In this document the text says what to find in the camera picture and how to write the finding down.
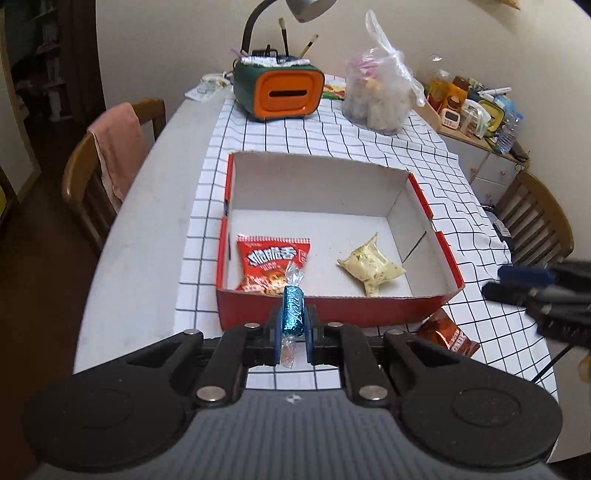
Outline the blue foil candy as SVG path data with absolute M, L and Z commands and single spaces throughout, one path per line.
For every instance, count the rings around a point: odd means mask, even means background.
M 296 357 L 297 339 L 304 334 L 304 292 L 301 280 L 304 273 L 297 264 L 290 262 L 286 269 L 286 286 L 281 305 L 280 365 L 290 369 Z

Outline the cream yellow snack packet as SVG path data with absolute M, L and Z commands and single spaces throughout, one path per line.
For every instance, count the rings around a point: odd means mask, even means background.
M 380 286 L 403 276 L 406 270 L 389 260 L 378 247 L 378 235 L 356 247 L 345 260 L 338 259 L 343 270 L 363 284 L 368 297 L 377 297 Z

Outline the clear plastic bag of snacks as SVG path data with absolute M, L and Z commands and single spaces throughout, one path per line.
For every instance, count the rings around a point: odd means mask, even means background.
M 426 104 L 424 87 L 405 64 L 404 53 L 391 44 L 373 10 L 365 25 L 376 46 L 346 65 L 342 114 L 379 133 L 399 131 L 415 107 Z

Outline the white black grid tablecloth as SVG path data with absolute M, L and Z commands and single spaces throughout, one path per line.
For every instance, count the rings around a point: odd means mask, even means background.
M 557 389 L 545 340 L 520 309 L 481 287 L 510 259 L 458 157 L 419 116 L 384 136 L 349 123 L 339 101 L 310 117 L 257 122 L 235 98 L 215 124 L 192 202 L 175 305 L 176 330 L 217 337 L 262 322 L 280 299 L 243 291 L 244 265 L 311 248 L 301 283 L 322 321 L 415 331 L 443 310 L 479 344 L 476 359 Z

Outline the wooden chair right side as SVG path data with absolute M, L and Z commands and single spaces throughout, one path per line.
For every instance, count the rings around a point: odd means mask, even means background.
M 513 264 L 553 265 L 574 250 L 573 232 L 562 207 L 528 171 L 516 175 L 493 211 L 511 234 Z

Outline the red snack packet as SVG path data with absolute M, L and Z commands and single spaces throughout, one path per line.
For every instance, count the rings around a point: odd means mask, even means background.
M 291 279 L 303 274 L 311 240 L 239 234 L 236 246 L 242 260 L 238 291 L 277 296 Z

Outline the brown foil snack packet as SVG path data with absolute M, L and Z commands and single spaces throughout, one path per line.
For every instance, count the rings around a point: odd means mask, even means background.
M 472 357 L 480 349 L 480 344 L 471 340 L 443 309 L 425 320 L 415 334 L 467 357 Z

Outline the red and white cardboard box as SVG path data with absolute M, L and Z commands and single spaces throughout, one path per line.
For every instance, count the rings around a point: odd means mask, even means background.
M 238 291 L 239 234 L 311 240 L 301 289 L 322 321 L 359 327 L 421 322 L 465 286 L 434 225 L 415 175 L 404 169 L 311 155 L 238 151 L 228 157 L 217 253 L 216 301 L 224 330 L 264 323 L 280 296 Z M 378 235 L 378 247 L 405 274 L 368 297 L 337 264 Z

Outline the white side cabinet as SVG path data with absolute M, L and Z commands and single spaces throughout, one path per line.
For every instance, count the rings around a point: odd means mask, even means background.
M 483 205 L 496 205 L 516 175 L 529 168 L 528 160 L 497 154 L 484 139 L 468 137 L 444 126 L 430 104 L 416 112 L 438 133 L 448 150 L 459 156 L 460 167 Z

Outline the plastic water bottle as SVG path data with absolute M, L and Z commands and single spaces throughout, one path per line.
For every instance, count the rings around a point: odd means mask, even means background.
M 523 115 L 519 112 L 508 112 L 506 114 L 496 138 L 496 146 L 501 154 L 508 154 L 513 148 L 522 121 Z

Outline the white digital timer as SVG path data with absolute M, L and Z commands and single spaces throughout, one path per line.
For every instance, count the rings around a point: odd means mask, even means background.
M 441 124 L 446 128 L 457 130 L 461 122 L 461 114 L 450 108 L 443 108 L 440 112 Z

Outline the wooden chair with towel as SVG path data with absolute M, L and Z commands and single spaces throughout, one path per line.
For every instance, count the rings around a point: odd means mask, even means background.
M 131 105 L 141 129 L 143 125 L 150 123 L 153 137 L 157 138 L 166 125 L 164 101 L 147 98 Z M 100 251 L 118 213 L 113 209 L 103 188 L 99 159 L 88 131 L 66 164 L 62 179 L 62 198 L 94 247 Z

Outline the orange green tissue box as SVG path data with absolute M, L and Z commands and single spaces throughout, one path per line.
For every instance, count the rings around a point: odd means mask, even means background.
M 259 121 L 311 115 L 325 87 L 325 74 L 308 60 L 242 57 L 232 73 L 236 101 Z

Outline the pink towel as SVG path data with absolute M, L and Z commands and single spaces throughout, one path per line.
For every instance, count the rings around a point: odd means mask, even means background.
M 125 102 L 105 111 L 87 131 L 96 148 L 103 188 L 118 213 L 148 153 L 139 119 Z

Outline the dark wooden bookshelf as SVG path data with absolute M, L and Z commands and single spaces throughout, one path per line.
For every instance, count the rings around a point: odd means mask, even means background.
M 94 1 L 3 1 L 17 99 L 39 121 L 88 126 L 105 110 Z

